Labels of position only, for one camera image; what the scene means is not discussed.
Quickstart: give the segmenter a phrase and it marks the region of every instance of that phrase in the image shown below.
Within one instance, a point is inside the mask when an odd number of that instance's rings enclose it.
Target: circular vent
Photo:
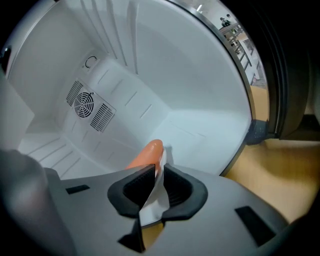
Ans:
[[[90,116],[94,109],[94,99],[87,92],[80,93],[74,101],[74,110],[81,118]]]

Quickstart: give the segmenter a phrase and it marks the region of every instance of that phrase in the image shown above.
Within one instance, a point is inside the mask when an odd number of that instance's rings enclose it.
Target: rectangular vent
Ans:
[[[81,88],[83,87],[83,84],[79,81],[75,81],[74,84],[71,87],[71,90],[69,91],[68,95],[66,96],[66,102],[72,106],[74,103],[78,93],[80,92]]]
[[[90,125],[98,132],[103,132],[111,118],[114,116],[114,112],[115,109],[112,109],[103,103],[92,119]]]

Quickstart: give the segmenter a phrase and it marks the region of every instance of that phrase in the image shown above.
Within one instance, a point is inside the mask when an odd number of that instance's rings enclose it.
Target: vent slot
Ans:
[[[92,119],[90,125],[98,132],[103,132],[111,118],[115,115],[115,111],[114,108],[103,103]]]
[[[74,110],[81,118],[90,116],[94,110],[94,99],[92,98],[91,93],[80,93],[75,99]]]
[[[74,84],[72,85],[71,90],[66,96],[66,102],[70,105],[70,107],[73,105],[82,87],[83,87],[83,84],[80,83],[79,81],[75,81]]]

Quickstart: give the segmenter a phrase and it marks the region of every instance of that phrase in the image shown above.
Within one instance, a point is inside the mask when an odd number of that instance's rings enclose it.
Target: orange object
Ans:
[[[164,145],[160,139],[154,139],[142,149],[140,154],[126,167],[134,168],[142,165],[154,164],[155,170],[161,170],[160,160],[164,152]]]

